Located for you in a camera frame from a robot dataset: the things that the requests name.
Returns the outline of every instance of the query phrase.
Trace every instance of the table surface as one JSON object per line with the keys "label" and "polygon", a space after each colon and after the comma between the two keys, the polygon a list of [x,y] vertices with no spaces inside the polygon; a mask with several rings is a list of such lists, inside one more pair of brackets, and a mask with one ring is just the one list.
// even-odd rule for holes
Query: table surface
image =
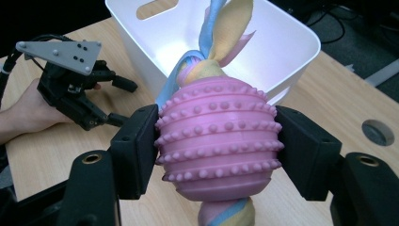
{"label": "table surface", "polygon": [[[108,83],[102,84],[101,90],[88,91],[88,98],[105,113],[130,116],[143,105],[153,103],[125,53],[112,18],[74,31],[68,37],[100,40],[103,48],[99,59],[107,61],[118,75],[138,84],[134,93]],[[33,62],[20,57],[8,81],[3,109],[14,104],[32,79],[40,75]],[[389,126],[392,136],[397,138],[399,105],[325,53],[321,52],[308,66],[281,105],[304,113],[339,139],[343,143],[342,155],[368,153],[386,161],[399,174],[399,143],[395,140],[389,146],[376,145],[361,129],[365,121],[376,120]],[[92,150],[107,150],[118,130],[103,125],[87,132],[70,123],[14,138],[7,149],[18,200],[68,179],[75,157]],[[147,193],[138,201],[120,201],[123,225],[197,225],[200,202],[180,196],[173,184],[161,180],[163,174],[163,168],[155,166]],[[257,211],[256,225],[332,225],[331,195],[325,202],[306,202],[283,169],[275,170],[272,182],[252,198]]]}

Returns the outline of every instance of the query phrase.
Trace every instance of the metal bracket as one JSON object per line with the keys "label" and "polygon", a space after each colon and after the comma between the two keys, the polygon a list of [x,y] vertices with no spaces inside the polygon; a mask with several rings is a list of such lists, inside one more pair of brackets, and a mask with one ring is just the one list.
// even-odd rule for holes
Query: metal bracket
{"label": "metal bracket", "polygon": [[19,41],[15,48],[76,73],[90,75],[100,54],[99,41]]}

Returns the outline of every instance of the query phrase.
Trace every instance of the blue fabric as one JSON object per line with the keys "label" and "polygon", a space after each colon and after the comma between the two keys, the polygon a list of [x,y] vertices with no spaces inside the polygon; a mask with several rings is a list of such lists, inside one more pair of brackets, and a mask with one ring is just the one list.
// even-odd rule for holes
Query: blue fabric
{"label": "blue fabric", "polygon": [[158,104],[160,108],[163,106],[167,100],[171,98],[173,93],[175,93],[179,89],[179,85],[177,84],[177,75],[179,74],[179,69],[182,63],[187,60],[191,60],[191,57],[198,57],[200,60],[203,60],[203,54],[198,50],[190,50],[187,51],[178,61],[176,66],[173,68],[173,71],[170,73],[166,84],[162,87],[161,92],[158,97],[155,99],[155,103]]}
{"label": "blue fabric", "polygon": [[211,0],[209,14],[205,17],[199,33],[199,49],[205,57],[209,56],[212,44],[214,43],[213,34],[214,26],[219,11],[226,4],[227,0]]}
{"label": "blue fabric", "polygon": [[213,30],[217,14],[226,4],[227,0],[211,0],[211,6],[209,8],[209,14],[205,17],[204,23],[202,24],[201,31],[199,33],[199,50],[187,51],[178,61],[173,71],[170,73],[166,84],[162,87],[161,92],[155,99],[155,103],[159,107],[164,105],[167,100],[171,98],[173,93],[179,89],[177,84],[177,75],[183,62],[187,61],[189,65],[191,57],[197,57],[203,60],[208,57],[209,51],[213,44]]}
{"label": "blue fabric", "polygon": [[224,221],[243,210],[244,207],[246,207],[248,200],[249,198],[239,200],[238,202],[227,208],[225,211],[217,215],[208,225],[217,226],[222,224]]}

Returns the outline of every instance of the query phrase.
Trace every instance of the cable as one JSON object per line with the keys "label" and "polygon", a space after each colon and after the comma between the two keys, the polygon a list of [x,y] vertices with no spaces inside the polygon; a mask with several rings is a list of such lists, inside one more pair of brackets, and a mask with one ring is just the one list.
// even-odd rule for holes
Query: cable
{"label": "cable", "polygon": [[41,68],[42,71],[44,71],[44,68],[38,63],[38,61],[35,58],[31,58],[31,59],[39,68]]}
{"label": "cable", "polygon": [[385,27],[385,26],[382,26],[382,25],[380,26],[380,28],[381,28],[381,33],[382,33],[382,35],[384,36],[384,38],[385,38],[389,43],[391,43],[392,45],[394,45],[395,47],[399,47],[399,41],[394,40],[393,38],[390,37],[390,35],[387,34],[387,31],[390,31],[391,33],[395,33],[395,32],[398,32],[398,31],[397,31],[397,30],[390,29],[390,27]]}
{"label": "cable", "polygon": [[337,6],[332,6],[332,5],[331,5],[331,6],[325,6],[326,9],[323,9],[324,13],[323,13],[316,21],[314,21],[314,22],[312,22],[312,23],[310,23],[310,24],[307,24],[308,27],[311,27],[311,26],[313,26],[313,25],[315,25],[315,24],[318,24],[318,23],[320,23],[327,15],[330,16],[330,17],[332,17],[333,19],[335,19],[335,21],[337,21],[338,25],[340,26],[340,28],[341,28],[341,30],[342,30],[341,35],[340,35],[338,38],[333,39],[333,40],[324,40],[324,41],[321,41],[322,44],[330,44],[330,43],[333,43],[333,42],[335,42],[335,41],[338,41],[338,40],[342,39],[343,36],[344,36],[345,33],[346,33],[346,30],[345,30],[345,27],[344,27],[344,25],[343,25],[343,22],[340,20],[340,18],[339,18],[338,16],[336,16],[336,15],[333,14],[333,13],[331,13],[331,11],[332,11],[334,8],[336,8],[336,7],[337,7]]}
{"label": "cable", "polygon": [[389,31],[393,31],[393,32],[399,32],[399,28],[396,28],[396,27],[383,25],[383,24],[380,24],[379,27],[381,27],[381,28],[383,28],[385,30],[389,30]]}
{"label": "cable", "polygon": [[343,20],[343,21],[354,21],[354,20],[356,20],[358,17],[360,17],[360,14],[359,14],[358,12],[356,12],[356,11],[354,11],[353,9],[348,8],[348,7],[346,7],[346,6],[335,5],[335,4],[333,4],[332,6],[334,7],[334,9],[335,9],[335,8],[338,8],[338,9],[345,10],[345,11],[347,11],[347,12],[350,12],[350,13],[352,13],[352,14],[355,14],[355,16],[354,16],[354,17],[351,17],[351,18],[339,17],[339,16],[337,16],[336,14],[334,14],[334,15],[335,15],[337,18],[339,18],[340,20]]}

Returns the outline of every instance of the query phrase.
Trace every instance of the bolt hole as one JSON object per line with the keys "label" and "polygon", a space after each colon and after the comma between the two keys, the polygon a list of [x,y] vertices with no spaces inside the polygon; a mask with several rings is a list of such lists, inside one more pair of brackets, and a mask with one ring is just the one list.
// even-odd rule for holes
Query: bolt hole
{"label": "bolt hole", "polygon": [[373,158],[368,156],[358,156],[358,160],[369,167],[378,167],[379,163],[375,161]]}
{"label": "bolt hole", "polygon": [[323,143],[329,143],[329,142],[331,142],[331,140],[329,140],[328,138],[322,138],[322,142]]}
{"label": "bolt hole", "polygon": [[95,154],[91,154],[91,155],[89,155],[89,156],[86,156],[86,157],[82,160],[82,162],[83,162],[84,164],[93,164],[93,163],[96,163],[96,162],[100,161],[102,158],[103,158],[102,155],[100,155],[100,154],[98,154],[98,153],[95,153]]}
{"label": "bolt hole", "polygon": [[365,121],[361,125],[361,130],[368,139],[377,145],[390,146],[394,142],[392,130],[381,121]]}

